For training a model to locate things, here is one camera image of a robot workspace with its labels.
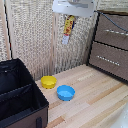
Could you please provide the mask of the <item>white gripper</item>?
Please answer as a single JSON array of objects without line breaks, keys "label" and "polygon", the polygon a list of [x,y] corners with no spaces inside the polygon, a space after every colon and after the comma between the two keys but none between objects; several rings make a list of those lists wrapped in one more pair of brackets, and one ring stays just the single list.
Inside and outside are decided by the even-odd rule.
[{"label": "white gripper", "polygon": [[53,0],[52,11],[55,13],[73,15],[72,28],[76,24],[76,17],[91,17],[95,10],[94,0]]}]

